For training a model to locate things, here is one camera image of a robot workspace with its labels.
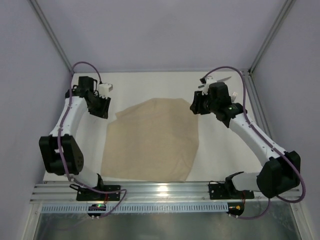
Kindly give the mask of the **beige cloth napkin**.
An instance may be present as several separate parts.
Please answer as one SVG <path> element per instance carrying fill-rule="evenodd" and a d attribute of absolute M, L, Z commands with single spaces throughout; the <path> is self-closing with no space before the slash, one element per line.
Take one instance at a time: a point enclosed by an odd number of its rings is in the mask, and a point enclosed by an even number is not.
<path fill-rule="evenodd" d="M 182 98 L 152 98 L 117 112 L 100 173 L 148 182 L 187 180 L 199 147 L 198 116 Z"/>

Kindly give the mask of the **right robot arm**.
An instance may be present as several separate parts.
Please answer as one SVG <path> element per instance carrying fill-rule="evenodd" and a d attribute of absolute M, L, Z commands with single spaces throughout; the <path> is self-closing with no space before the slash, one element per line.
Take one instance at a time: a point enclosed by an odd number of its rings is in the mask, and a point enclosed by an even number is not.
<path fill-rule="evenodd" d="M 247 110 L 232 100 L 228 86 L 212 82 L 194 92 L 190 110 L 195 115 L 214 114 L 237 134 L 260 161 L 260 172 L 237 172 L 225 179 L 233 192 L 255 191 L 271 199 L 300 185 L 301 158 L 274 143 L 248 116 Z"/>

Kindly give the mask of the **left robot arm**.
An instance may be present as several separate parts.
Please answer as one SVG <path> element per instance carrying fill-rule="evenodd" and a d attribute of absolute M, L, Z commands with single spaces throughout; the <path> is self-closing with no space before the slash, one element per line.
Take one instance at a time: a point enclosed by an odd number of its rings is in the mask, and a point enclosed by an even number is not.
<path fill-rule="evenodd" d="M 46 172 L 65 176 L 96 193 L 104 189 L 100 174 L 85 167 L 84 155 L 76 142 L 76 133 L 85 113 L 107 119 L 113 89 L 90 76 L 80 76 L 77 84 L 65 93 L 64 107 L 54 129 L 39 139 L 39 148 Z"/>

